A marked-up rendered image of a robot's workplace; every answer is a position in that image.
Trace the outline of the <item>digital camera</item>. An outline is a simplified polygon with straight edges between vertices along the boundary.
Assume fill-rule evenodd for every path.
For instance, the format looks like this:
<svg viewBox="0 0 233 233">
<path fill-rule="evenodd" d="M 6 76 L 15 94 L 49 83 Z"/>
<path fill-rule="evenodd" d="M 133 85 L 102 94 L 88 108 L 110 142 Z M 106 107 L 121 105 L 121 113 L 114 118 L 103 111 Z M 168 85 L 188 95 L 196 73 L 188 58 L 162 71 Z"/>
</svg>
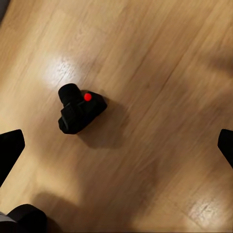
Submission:
<svg viewBox="0 0 233 233">
<path fill-rule="evenodd" d="M 74 83 L 62 86 L 58 94 L 64 104 L 59 127 L 66 134 L 78 133 L 107 107 L 102 95 L 87 92 L 83 97 L 80 89 Z"/>
</svg>

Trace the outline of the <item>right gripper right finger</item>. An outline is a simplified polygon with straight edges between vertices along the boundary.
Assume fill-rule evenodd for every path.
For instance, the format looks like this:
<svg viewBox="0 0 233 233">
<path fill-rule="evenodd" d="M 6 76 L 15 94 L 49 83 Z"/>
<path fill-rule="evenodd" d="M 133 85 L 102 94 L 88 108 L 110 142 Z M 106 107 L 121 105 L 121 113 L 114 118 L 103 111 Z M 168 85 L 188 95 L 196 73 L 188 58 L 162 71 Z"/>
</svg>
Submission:
<svg viewBox="0 0 233 233">
<path fill-rule="evenodd" d="M 222 129 L 217 146 L 233 168 L 233 131 Z"/>
</svg>

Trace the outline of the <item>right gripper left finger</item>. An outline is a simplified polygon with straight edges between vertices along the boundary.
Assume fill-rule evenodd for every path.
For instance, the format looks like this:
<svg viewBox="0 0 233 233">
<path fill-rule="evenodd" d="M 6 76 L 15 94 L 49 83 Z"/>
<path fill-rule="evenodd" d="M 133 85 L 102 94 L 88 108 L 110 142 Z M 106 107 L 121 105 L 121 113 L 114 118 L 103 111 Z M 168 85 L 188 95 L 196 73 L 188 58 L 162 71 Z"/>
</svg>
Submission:
<svg viewBox="0 0 233 233">
<path fill-rule="evenodd" d="M 0 134 L 0 187 L 25 148 L 21 129 Z"/>
</svg>

